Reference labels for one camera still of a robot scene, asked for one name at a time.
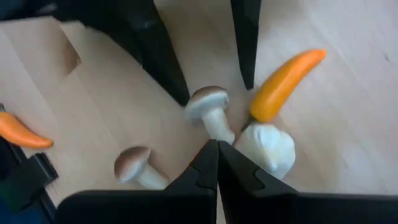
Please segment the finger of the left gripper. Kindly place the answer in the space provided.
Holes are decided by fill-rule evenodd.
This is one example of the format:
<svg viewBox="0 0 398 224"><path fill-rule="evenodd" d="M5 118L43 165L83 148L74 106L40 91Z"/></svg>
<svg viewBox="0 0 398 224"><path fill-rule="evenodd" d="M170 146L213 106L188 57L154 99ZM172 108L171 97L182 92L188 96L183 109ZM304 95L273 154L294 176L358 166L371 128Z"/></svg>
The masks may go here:
<svg viewBox="0 0 398 224"><path fill-rule="evenodd" d="M254 87L261 0L230 0L239 68L247 90Z"/></svg>
<svg viewBox="0 0 398 224"><path fill-rule="evenodd" d="M187 84L154 0L62 0L62 21L110 36L180 105L190 99Z"/></svg>

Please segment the black table edge bracket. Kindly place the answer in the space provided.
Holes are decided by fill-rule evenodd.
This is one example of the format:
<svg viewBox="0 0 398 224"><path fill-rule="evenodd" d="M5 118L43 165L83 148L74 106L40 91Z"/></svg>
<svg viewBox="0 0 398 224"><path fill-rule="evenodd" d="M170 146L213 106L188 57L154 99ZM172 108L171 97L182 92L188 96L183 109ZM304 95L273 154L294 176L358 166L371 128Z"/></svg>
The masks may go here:
<svg viewBox="0 0 398 224"><path fill-rule="evenodd" d="M55 224L55 205L45 188L57 178L43 152L26 157L20 147L0 137L0 200L10 210L19 212L38 205L48 224Z"/></svg>

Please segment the yellow-orange chili pepper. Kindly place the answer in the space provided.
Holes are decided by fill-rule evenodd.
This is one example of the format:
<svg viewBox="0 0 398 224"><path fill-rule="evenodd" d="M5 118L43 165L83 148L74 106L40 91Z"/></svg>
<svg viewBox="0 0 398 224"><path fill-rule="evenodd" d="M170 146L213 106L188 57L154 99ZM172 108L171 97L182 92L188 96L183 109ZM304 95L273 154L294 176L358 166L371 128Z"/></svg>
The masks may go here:
<svg viewBox="0 0 398 224"><path fill-rule="evenodd" d="M251 123L268 123L278 114L297 85L324 58L326 50L310 49L301 52L281 65L258 89L249 105L248 118L241 130Z"/></svg>

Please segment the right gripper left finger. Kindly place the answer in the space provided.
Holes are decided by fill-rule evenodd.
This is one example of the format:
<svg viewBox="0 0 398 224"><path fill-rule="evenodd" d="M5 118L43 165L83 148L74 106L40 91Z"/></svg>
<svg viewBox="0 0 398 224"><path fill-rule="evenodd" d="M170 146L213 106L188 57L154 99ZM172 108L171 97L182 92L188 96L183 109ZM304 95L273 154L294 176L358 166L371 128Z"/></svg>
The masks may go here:
<svg viewBox="0 0 398 224"><path fill-rule="evenodd" d="M64 199L56 224L216 224L218 142L209 140L163 190L85 190Z"/></svg>

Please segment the white garlic bulb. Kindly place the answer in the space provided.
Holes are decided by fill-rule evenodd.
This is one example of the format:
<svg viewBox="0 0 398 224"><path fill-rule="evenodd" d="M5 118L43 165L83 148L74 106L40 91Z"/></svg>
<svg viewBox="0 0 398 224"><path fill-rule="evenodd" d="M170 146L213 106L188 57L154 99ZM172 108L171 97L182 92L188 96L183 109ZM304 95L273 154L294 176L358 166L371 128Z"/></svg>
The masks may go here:
<svg viewBox="0 0 398 224"><path fill-rule="evenodd" d="M234 143L234 148L277 179L283 179L295 162L293 138L272 124L252 123Z"/></svg>

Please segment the brown cap toy mushroom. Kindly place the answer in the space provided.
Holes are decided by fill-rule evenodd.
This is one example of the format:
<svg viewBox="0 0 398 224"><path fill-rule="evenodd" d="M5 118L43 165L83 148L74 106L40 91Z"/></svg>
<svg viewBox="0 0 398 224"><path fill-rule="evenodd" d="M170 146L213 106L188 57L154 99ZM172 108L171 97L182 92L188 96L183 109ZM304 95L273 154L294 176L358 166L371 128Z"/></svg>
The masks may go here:
<svg viewBox="0 0 398 224"><path fill-rule="evenodd" d="M149 164L151 151L145 146L134 146L123 150L114 162L116 180L120 184L137 181L151 190L165 189L169 185L169 180Z"/></svg>
<svg viewBox="0 0 398 224"><path fill-rule="evenodd" d="M210 139L232 144L235 134L229 127L225 109L229 105L226 89L220 86L205 86L198 89L185 107L185 117L202 120Z"/></svg>

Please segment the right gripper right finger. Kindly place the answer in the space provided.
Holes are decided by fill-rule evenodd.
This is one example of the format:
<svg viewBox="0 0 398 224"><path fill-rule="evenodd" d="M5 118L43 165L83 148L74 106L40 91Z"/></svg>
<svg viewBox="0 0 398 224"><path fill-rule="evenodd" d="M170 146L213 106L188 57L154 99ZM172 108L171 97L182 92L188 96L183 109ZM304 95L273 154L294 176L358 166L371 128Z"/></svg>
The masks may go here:
<svg viewBox="0 0 398 224"><path fill-rule="evenodd" d="M398 224L398 196L299 192L227 142L218 143L218 185L230 224Z"/></svg>

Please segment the blue round seat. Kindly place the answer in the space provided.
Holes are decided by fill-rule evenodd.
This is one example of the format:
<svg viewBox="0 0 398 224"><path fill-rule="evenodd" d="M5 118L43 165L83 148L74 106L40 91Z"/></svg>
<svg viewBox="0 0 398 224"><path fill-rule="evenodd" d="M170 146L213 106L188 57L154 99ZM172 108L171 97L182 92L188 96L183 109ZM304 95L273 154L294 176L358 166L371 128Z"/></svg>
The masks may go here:
<svg viewBox="0 0 398 224"><path fill-rule="evenodd" d="M48 222L38 205L13 212L0 200L0 224L48 224Z"/></svg>

